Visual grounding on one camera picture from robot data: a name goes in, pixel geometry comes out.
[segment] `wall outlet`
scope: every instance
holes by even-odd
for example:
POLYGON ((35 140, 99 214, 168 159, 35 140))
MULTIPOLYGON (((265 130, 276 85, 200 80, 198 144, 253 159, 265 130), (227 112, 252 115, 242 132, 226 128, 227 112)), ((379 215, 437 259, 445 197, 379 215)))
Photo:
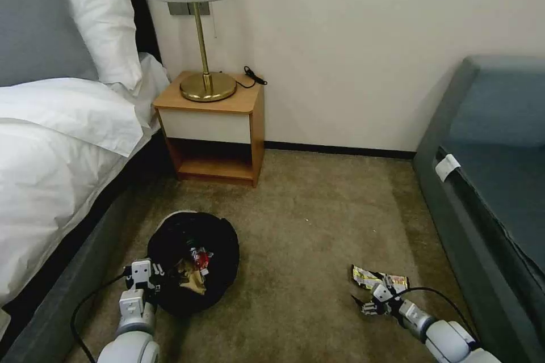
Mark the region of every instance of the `wall outlet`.
MULTIPOLYGON (((193 8, 188 3, 170 3, 170 15, 193 15, 193 8)), ((208 2, 199 3, 201 15, 210 15, 210 5, 208 2)))

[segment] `baseboard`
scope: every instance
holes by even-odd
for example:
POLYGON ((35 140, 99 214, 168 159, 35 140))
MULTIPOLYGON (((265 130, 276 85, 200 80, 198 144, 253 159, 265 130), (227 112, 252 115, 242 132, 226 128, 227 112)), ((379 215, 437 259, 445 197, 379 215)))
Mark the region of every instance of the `baseboard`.
POLYGON ((317 153, 348 154, 355 156, 385 157, 412 160, 416 152, 403 150, 368 149, 365 147, 307 145, 305 143, 288 143, 265 141, 265 149, 311 151, 317 153))

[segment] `black trash bin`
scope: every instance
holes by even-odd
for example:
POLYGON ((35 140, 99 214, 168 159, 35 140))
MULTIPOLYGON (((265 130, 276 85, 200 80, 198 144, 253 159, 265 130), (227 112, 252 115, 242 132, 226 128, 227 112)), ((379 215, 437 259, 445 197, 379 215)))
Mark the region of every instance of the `black trash bin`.
POLYGON ((176 280, 163 280, 157 303, 169 314, 184 318, 216 304, 237 276, 238 237, 226 219, 208 213, 177 212, 166 217, 148 242, 148 257, 168 275, 188 255, 188 238, 213 252, 204 295, 182 288, 176 280))

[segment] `carpet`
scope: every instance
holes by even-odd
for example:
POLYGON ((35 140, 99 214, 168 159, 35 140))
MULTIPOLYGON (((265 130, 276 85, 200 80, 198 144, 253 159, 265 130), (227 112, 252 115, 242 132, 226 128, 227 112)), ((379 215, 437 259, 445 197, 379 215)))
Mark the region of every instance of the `carpet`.
MULTIPOLYGON (((132 193, 109 276, 145 256, 176 210, 227 218, 240 241, 237 280, 216 306, 186 320, 159 310, 161 362, 433 361, 393 318, 359 313, 352 263, 436 288, 467 314, 409 161, 267 150, 257 189, 148 176, 132 193)), ((95 300, 83 336, 96 358, 113 340, 123 290, 119 282, 95 300)), ((408 297, 459 320, 433 294, 408 297)), ((66 360, 86 361, 77 347, 66 360)))

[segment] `wooden nightstand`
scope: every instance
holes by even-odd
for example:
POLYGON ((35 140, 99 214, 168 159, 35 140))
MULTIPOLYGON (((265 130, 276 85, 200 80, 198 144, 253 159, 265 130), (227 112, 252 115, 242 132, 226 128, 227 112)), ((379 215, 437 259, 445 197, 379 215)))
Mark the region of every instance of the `wooden nightstand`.
MULTIPOLYGON (((263 86, 255 84, 216 102, 193 102, 180 94, 182 72, 153 105, 178 179, 212 179, 257 186, 263 161, 263 86)), ((247 76, 234 75, 251 85, 247 76)))

